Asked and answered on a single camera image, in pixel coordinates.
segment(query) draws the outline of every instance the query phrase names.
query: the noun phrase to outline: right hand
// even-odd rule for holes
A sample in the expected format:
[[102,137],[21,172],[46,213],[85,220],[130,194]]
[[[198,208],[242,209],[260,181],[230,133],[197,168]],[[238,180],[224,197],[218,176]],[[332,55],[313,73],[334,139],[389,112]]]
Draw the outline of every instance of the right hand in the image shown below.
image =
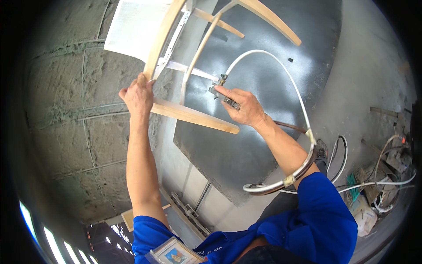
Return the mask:
[[255,129],[265,123],[267,115],[264,113],[264,109],[262,109],[257,98],[251,92],[237,88],[229,90],[219,85],[215,86],[215,90],[240,104],[240,109],[236,110],[221,101],[221,104],[234,121],[243,125],[249,125]]

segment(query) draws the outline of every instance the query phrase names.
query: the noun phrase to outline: badge holder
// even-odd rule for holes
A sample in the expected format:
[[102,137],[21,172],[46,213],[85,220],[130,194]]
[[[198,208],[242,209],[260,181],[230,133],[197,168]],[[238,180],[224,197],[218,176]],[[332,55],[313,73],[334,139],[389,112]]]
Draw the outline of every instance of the badge holder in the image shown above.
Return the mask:
[[151,264],[198,264],[204,262],[204,258],[188,249],[176,237],[169,238],[154,250],[145,254],[145,258]]

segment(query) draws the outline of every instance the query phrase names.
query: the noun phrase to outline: wooden chair frame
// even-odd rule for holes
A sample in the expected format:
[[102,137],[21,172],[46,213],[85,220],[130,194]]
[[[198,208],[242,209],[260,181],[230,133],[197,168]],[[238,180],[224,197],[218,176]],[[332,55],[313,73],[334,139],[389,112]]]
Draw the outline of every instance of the wooden chair frame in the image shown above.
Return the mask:
[[[143,70],[144,76],[146,77],[147,81],[151,80],[153,77],[154,71],[157,67],[157,62],[169,34],[169,31],[172,28],[172,25],[175,22],[179,12],[181,11],[183,5],[185,4],[186,0],[173,0],[170,4],[170,7],[164,17],[163,21],[161,22],[158,34],[155,38],[153,49],[150,51],[148,55],[148,60],[145,62],[145,67]],[[207,14],[206,12],[194,9],[193,15],[205,19],[211,22],[211,26],[209,27],[207,33],[205,34],[204,38],[202,39],[194,58],[189,65],[188,69],[185,71],[182,83],[182,91],[181,91],[181,103],[176,104],[172,103],[163,99],[154,98],[154,105],[152,107],[151,112],[156,114],[161,114],[167,117],[176,118],[179,120],[183,120],[186,122],[203,125],[210,128],[215,128],[218,130],[226,131],[229,133],[237,134],[239,132],[239,127],[226,122],[224,120],[218,119],[216,117],[210,116],[208,114],[204,114],[202,112],[193,110],[191,108],[183,106],[185,92],[186,92],[186,85],[189,77],[194,69],[195,63],[198,60],[203,48],[205,47],[206,42],[208,41],[211,33],[213,32],[216,26],[220,26],[235,35],[243,38],[244,35],[236,30],[235,28],[231,27],[227,23],[224,23],[220,20],[222,14],[228,11],[235,5],[241,5],[246,9],[250,10],[254,14],[258,15],[266,22],[271,24],[277,30],[279,30],[284,36],[286,36],[292,43],[299,46],[301,44],[300,39],[295,35],[295,33],[270,9],[268,9],[265,5],[263,5],[258,0],[234,0],[228,3],[225,7],[223,7],[215,16]]]

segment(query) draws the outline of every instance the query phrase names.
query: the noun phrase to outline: concrete wall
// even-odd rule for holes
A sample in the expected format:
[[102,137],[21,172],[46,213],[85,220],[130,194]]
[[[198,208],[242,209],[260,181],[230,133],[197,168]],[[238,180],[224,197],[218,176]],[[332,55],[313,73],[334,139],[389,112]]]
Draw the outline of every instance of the concrete wall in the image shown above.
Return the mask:
[[67,252],[63,240],[88,253],[90,249],[83,225],[47,188],[46,172],[39,153],[32,145],[23,111],[21,70],[22,67],[16,70],[17,78],[8,101],[8,159],[16,192],[31,212],[38,241],[49,258],[54,259],[44,234],[44,225],[53,232],[62,254]]

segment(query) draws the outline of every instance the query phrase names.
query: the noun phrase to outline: person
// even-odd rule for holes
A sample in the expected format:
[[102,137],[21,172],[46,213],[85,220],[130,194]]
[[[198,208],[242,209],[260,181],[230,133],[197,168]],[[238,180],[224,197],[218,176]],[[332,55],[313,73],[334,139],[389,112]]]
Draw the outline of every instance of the person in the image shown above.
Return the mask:
[[[153,84],[154,80],[146,82],[140,73],[119,92],[130,112],[126,178],[133,206],[136,264],[148,263],[144,255],[174,236],[162,210],[148,139]],[[306,151],[264,113],[252,93],[222,86],[215,89],[241,105],[235,110],[222,102],[234,121],[253,127],[262,136],[286,175],[301,166]],[[245,231],[214,232],[193,250],[208,263],[348,263],[357,224],[334,185],[315,163],[293,185],[298,191],[296,209],[260,219]]]

